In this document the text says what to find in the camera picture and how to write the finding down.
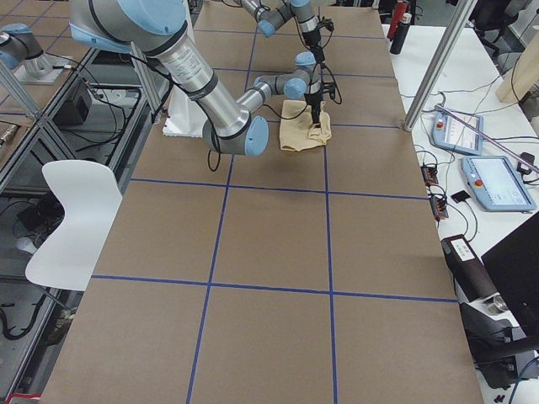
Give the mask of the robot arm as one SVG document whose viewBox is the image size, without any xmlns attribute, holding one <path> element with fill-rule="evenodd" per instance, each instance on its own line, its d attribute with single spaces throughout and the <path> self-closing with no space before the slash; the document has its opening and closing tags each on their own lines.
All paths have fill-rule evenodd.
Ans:
<svg viewBox="0 0 539 404">
<path fill-rule="evenodd" d="M 266 37 L 274 35 L 288 21 L 294 20 L 304 46 L 313 53 L 316 63 L 324 63 L 321 30 L 334 31 L 332 19 L 314 13 L 310 1 L 281 1 L 270 8 L 262 1 L 234 1 L 245 9 L 256 21 L 259 31 Z"/>
<path fill-rule="evenodd" d="M 182 1 L 74 1 L 70 26 L 72 37 L 87 46 L 127 53 L 137 45 L 146 56 L 158 59 L 207 116 L 203 137 L 210 149 L 258 156 L 267 145 L 269 127 L 254 112 L 268 98 L 303 98 L 311 108 L 313 124 L 320 121 L 323 85 L 317 67 L 324 60 L 321 24 L 308 1 L 284 1 L 275 9 L 259 1 L 241 1 L 239 6 L 255 18 L 266 37 L 295 19 L 308 47 L 296 57 L 294 72 L 262 76 L 239 99 L 227 91 L 189 38 Z"/>
</svg>

